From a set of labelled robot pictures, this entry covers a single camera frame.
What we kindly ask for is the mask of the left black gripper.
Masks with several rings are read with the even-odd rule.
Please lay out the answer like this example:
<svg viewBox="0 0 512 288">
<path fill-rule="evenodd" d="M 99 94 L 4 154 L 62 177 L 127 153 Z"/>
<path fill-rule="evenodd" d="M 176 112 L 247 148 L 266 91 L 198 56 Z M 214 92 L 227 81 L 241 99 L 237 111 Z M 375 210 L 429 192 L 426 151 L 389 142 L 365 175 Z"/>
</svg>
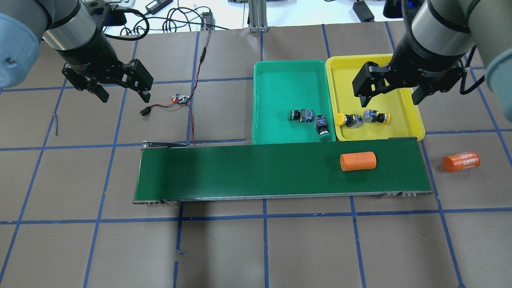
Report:
<svg viewBox="0 0 512 288">
<path fill-rule="evenodd" d="M 88 90 L 102 103 L 107 103 L 109 93 L 101 84 L 117 84 L 139 92 L 144 103 L 151 99 L 153 77 L 136 59 L 123 63 L 106 38 L 91 38 L 80 47 L 63 50 L 66 64 L 63 75 L 77 90 Z"/>
</svg>

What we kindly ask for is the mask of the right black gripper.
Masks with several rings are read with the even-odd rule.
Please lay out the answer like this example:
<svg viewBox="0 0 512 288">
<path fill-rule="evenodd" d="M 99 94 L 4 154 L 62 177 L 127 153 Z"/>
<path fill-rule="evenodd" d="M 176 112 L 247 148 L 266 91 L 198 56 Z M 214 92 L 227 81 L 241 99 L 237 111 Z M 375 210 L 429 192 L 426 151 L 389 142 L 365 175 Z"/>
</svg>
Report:
<svg viewBox="0 0 512 288">
<path fill-rule="evenodd" d="M 413 36 L 403 36 L 392 59 L 381 67 L 366 62 L 352 81 L 353 94 L 365 108 L 371 99 L 396 89 L 414 88 L 412 102 L 419 105 L 427 96 L 448 92 L 463 76 L 460 55 L 440 55 L 429 51 Z"/>
</svg>

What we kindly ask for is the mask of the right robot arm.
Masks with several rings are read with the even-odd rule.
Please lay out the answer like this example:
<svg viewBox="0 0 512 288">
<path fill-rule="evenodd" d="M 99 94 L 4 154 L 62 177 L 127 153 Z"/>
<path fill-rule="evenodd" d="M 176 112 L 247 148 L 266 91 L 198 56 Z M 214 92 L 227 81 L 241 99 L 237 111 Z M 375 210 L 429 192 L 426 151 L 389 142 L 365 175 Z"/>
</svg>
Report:
<svg viewBox="0 0 512 288">
<path fill-rule="evenodd" d="M 352 82 L 362 107 L 380 94 L 415 88 L 412 102 L 447 92 L 458 82 L 467 94 L 462 58 L 479 51 L 485 68 L 483 81 L 498 98 L 503 115 L 511 120 L 512 37 L 510 0 L 388 0 L 383 14 L 402 18 L 406 32 L 388 64 L 366 62 Z"/>
</svg>

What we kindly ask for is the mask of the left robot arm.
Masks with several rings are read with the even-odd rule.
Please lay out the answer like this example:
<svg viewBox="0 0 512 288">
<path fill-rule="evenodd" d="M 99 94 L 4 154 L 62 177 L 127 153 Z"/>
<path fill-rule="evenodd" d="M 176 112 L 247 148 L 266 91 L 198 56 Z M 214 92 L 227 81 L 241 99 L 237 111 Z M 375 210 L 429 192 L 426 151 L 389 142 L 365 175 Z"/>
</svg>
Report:
<svg viewBox="0 0 512 288">
<path fill-rule="evenodd" d="M 45 41 L 64 60 L 62 74 L 79 91 L 106 103 L 103 84 L 116 84 L 150 101 L 153 77 L 140 60 L 119 60 L 103 33 L 109 24 L 124 24 L 135 9 L 103 0 L 2 0 L 0 7 L 0 86 L 21 84 L 40 55 Z"/>
</svg>

